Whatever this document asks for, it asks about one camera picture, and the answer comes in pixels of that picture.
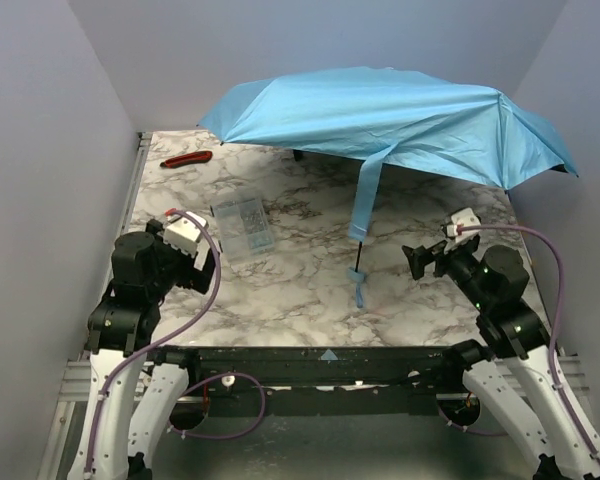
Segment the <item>blue folding umbrella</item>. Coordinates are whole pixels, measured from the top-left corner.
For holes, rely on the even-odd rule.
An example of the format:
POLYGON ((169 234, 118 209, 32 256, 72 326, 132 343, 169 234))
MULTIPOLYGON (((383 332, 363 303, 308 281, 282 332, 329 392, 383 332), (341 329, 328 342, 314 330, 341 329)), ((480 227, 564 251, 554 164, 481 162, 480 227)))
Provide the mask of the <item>blue folding umbrella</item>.
POLYGON ((363 243, 386 165, 510 190, 577 172, 545 118, 501 91, 369 67, 289 74, 231 88, 199 121, 223 143, 358 160, 348 235, 363 243))

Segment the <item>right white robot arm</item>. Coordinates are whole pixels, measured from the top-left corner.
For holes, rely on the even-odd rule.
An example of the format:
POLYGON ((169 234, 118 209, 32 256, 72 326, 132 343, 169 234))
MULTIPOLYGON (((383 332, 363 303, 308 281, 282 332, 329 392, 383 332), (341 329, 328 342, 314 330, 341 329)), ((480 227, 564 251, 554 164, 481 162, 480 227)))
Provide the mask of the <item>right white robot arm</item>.
POLYGON ((479 239, 404 246, 411 275, 428 265, 448 276, 477 309, 481 342, 448 348, 447 365, 477 395, 534 469, 537 479, 600 479, 600 436, 584 413, 536 312, 523 300, 529 282, 519 252, 505 245, 474 253, 479 239))

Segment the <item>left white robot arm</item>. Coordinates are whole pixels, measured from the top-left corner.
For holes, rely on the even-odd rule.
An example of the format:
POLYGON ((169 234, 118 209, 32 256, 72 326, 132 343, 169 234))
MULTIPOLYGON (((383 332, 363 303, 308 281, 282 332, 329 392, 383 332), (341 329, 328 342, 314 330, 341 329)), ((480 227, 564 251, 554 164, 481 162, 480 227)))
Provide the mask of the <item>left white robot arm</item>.
POLYGON ((114 243, 112 278, 88 320, 90 389, 71 479, 124 479, 136 386, 149 351, 160 305, 174 287, 215 296, 219 254, 210 245, 196 268, 200 242, 211 242, 203 227, 163 227, 126 233, 114 243))

